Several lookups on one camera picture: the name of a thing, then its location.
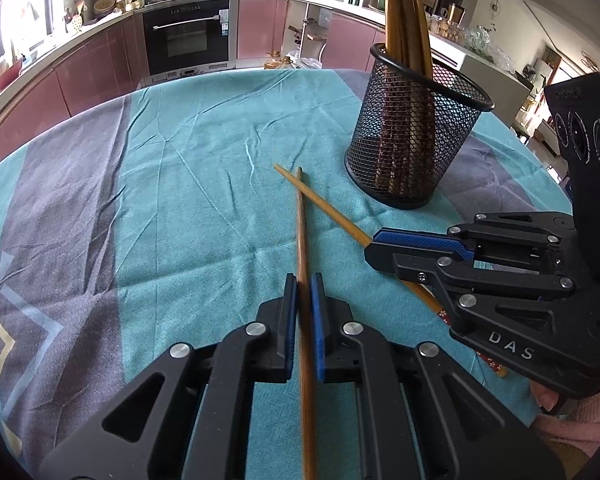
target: black mesh pen holder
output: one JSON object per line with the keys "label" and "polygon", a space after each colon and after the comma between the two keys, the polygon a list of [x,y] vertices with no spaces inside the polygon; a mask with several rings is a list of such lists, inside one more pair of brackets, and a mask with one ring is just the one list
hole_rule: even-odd
{"label": "black mesh pen holder", "polygon": [[376,62],[346,153],[347,172],[379,202],[421,207],[493,101],[436,60],[431,80],[389,58],[384,43],[372,46],[371,54]]}

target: oven window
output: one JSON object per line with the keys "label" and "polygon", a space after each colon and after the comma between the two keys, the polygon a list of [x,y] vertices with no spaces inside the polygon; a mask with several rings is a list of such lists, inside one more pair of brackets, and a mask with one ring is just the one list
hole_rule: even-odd
{"label": "oven window", "polygon": [[206,44],[206,23],[183,23],[166,30],[167,56],[182,56],[204,52]]}

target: wooden chopstick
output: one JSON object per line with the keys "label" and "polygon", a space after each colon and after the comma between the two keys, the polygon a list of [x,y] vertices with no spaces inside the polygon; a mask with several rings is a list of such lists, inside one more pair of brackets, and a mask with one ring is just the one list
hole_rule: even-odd
{"label": "wooden chopstick", "polygon": [[[302,182],[302,168],[296,177]],[[304,220],[304,197],[296,197],[296,249],[298,254],[298,325],[300,327],[300,427],[302,439],[302,480],[317,480],[315,452],[315,365],[312,338],[312,304],[309,284],[309,255]]]}
{"label": "wooden chopstick", "polygon": [[[293,184],[299,191],[302,192],[311,202],[317,205],[329,218],[331,218],[337,225],[342,227],[355,241],[357,241],[363,247],[368,246],[372,239],[369,235],[367,235],[362,229],[360,229],[357,225],[355,225],[351,220],[349,220],[346,216],[344,216],[340,211],[338,211],[334,206],[332,206],[329,202],[323,199],[320,195],[318,195],[313,189],[311,189],[307,184],[298,180],[291,173],[289,173],[285,168],[280,166],[279,164],[274,164],[273,167],[275,170],[285,177],[291,184]],[[422,302],[429,307],[429,309],[437,314],[440,318],[442,318],[445,323],[446,321],[446,311],[442,308],[442,305],[438,303],[436,298],[434,298],[431,293],[422,285],[411,282],[404,282],[400,280],[403,285],[409,287],[410,291],[413,292],[418,298],[422,300]],[[476,352],[488,365],[489,367],[496,373],[498,377],[504,377],[507,375],[507,368],[502,366],[501,364],[496,363],[493,359],[488,358],[487,356],[481,354],[480,352]]]}

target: tablecloth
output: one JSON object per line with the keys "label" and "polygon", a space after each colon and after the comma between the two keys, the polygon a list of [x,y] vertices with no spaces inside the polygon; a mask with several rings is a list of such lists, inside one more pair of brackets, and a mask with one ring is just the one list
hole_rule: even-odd
{"label": "tablecloth", "polygon": [[[280,70],[196,76],[75,116],[0,163],[0,431],[35,476],[43,457],[178,341],[203,346],[254,319],[296,270],[295,190],[308,183],[372,235],[444,232],[477,212],[570,202],[515,135],[483,114],[429,204],[388,208],[347,176],[368,75]],[[387,339],[433,340],[524,423],[526,379],[500,379],[361,248],[308,207],[312,272]],[[249,479],[301,478],[298,367],[257,384]],[[356,478],[350,385],[318,389],[320,477]]]}

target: black oven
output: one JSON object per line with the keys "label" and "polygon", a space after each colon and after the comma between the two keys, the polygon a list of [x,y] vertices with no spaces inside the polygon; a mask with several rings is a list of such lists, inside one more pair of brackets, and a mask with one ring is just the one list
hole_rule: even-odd
{"label": "black oven", "polygon": [[173,0],[145,7],[147,83],[235,68],[237,7],[237,0]]}

